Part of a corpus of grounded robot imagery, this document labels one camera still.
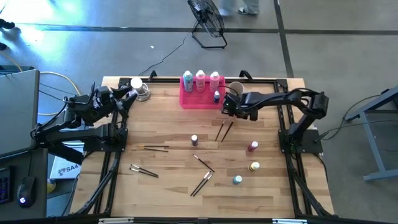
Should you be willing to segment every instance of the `pink tray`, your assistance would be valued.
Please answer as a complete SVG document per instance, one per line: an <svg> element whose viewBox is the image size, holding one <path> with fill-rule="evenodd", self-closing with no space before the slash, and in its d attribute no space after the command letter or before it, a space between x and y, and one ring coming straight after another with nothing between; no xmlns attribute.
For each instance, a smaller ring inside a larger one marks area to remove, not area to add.
<svg viewBox="0 0 398 224"><path fill-rule="evenodd" d="M225 88L219 87L220 101L218 104L213 102L214 93L210 92L210 77L206 77L205 91L198 92L196 77L193 77L193 91L187 93L184 89L184 80L180 78L180 105L184 109L220 109L223 104ZM220 85L225 86L224 77L220 76Z"/></svg>

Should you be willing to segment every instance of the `keyboard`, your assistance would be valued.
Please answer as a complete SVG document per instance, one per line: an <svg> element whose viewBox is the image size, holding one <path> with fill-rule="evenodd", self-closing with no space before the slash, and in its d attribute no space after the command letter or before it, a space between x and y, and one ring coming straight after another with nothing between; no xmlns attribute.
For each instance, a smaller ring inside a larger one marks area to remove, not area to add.
<svg viewBox="0 0 398 224"><path fill-rule="evenodd" d="M10 167L0 168L0 204L10 202L11 200Z"/></svg>

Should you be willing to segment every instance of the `concrete floor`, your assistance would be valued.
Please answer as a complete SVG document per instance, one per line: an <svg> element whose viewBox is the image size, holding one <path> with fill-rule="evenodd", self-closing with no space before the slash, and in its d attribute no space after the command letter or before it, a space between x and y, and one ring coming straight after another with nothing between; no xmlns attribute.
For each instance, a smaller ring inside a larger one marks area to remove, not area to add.
<svg viewBox="0 0 398 224"><path fill-rule="evenodd" d="M101 27L191 28L194 18L185 0L36 0L8 1L1 17L19 22L19 29L2 31L6 53L21 65L68 75L87 92L104 75L137 75L178 46L184 32L45 31L29 23ZM397 30L394 0L279 0L286 29ZM260 0L258 17L235 15L227 28L277 29L274 3ZM199 34L204 41L215 41ZM203 50L187 38L183 47L154 69L158 75L181 75L185 70L219 71L237 76L245 69L255 77L287 77L279 34L227 33L224 50ZM330 97L328 115L316 122L320 131L335 128L355 102L398 84L396 35L286 36L294 77ZM0 58L1 65L11 64ZM66 91L61 78L42 75L41 82ZM62 97L59 92L40 87ZM40 95L39 111L51 113L62 103ZM329 186L337 215L397 222L398 178L365 183L362 176L376 163L361 126L343 129L323 142ZM66 183L61 191L70 190ZM48 215L60 215L68 194L48 202Z"/></svg>

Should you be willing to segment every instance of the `wooden tabletop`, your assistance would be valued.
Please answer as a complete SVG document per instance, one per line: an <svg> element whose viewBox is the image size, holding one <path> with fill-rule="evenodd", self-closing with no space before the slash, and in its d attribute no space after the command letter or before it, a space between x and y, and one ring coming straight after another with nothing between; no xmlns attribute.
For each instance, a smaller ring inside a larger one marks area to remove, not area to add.
<svg viewBox="0 0 398 224"><path fill-rule="evenodd" d="M104 77L103 85L117 88L120 77ZM287 79L289 89L304 87L301 78ZM113 202L112 216L129 217L294 217L285 157L280 152L275 106L259 110L257 121L235 119L221 143L232 117L219 110L183 110L178 102L179 83L148 83L152 91L146 102L134 102L129 111L129 136L122 154ZM268 84L245 84L245 91L273 93ZM301 112L294 108L295 120ZM218 141L217 132L226 120ZM108 123L109 119L99 122ZM196 134L198 146L191 145ZM254 152L247 152L252 141L258 141ZM138 149L143 144L166 144L169 152ZM208 172L195 154L215 170L213 177L196 197L194 188ZM71 212L77 211L98 185L104 153L94 152L81 167ZM325 171L312 154L303 154L307 185L317 200L333 213ZM252 162L260 168L248 170ZM159 175L153 178L129 170L137 164ZM233 184L233 177L243 181ZM298 190L304 211L302 192Z"/></svg>

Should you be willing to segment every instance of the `cup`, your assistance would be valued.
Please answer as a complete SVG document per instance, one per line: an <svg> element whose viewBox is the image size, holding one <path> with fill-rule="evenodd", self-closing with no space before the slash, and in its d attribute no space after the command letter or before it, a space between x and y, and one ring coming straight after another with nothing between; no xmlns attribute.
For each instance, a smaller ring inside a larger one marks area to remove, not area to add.
<svg viewBox="0 0 398 224"><path fill-rule="evenodd" d="M229 87L233 90L229 90L229 92L233 95L236 96L236 94L238 94L238 96L241 96L243 91L244 91L244 87L243 84L240 82L232 82L231 84L229 84Z"/></svg>

